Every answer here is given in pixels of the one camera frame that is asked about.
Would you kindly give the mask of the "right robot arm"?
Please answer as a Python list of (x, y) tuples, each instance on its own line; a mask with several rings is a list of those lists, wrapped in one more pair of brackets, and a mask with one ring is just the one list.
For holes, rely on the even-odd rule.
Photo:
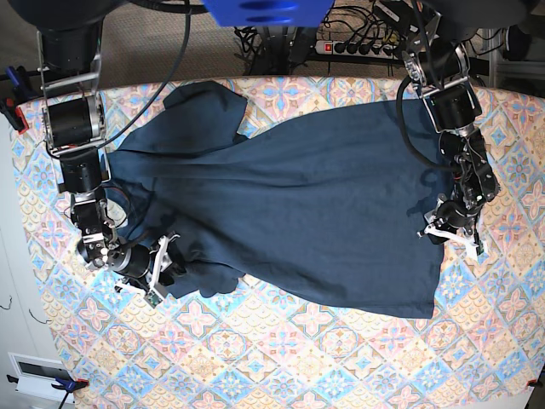
[(96, 87), (79, 98), (43, 108), (45, 148), (60, 165), (55, 182), (70, 195), (70, 219), (81, 233), (76, 245), (80, 262), (90, 270), (111, 268), (121, 275), (115, 284), (145, 299), (163, 300), (166, 292), (159, 275), (168, 258), (171, 237), (162, 237), (153, 249), (139, 239), (128, 241), (108, 214), (106, 185), (112, 179), (106, 147), (122, 136), (122, 128), (106, 136), (103, 100)]

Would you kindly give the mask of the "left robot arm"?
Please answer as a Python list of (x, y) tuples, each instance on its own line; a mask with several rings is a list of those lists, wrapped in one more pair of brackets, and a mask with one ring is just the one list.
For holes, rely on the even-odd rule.
[[(402, 53), (408, 75), (396, 95), (399, 130), (418, 161), (453, 178), (451, 193), (438, 195), (435, 207), (424, 216), (425, 228), (417, 234), (436, 245), (455, 241), (468, 256), (478, 258), (487, 251), (478, 232), (481, 211), (499, 194), (500, 184), (489, 163), (485, 139), (474, 123), (482, 109), (470, 83), (470, 62), (461, 43), (440, 36), (440, 13), (424, 21), (418, 6), (412, 8), (418, 31)], [(439, 135), (445, 164), (433, 162), (410, 141), (403, 112), (403, 94), (409, 85)]]

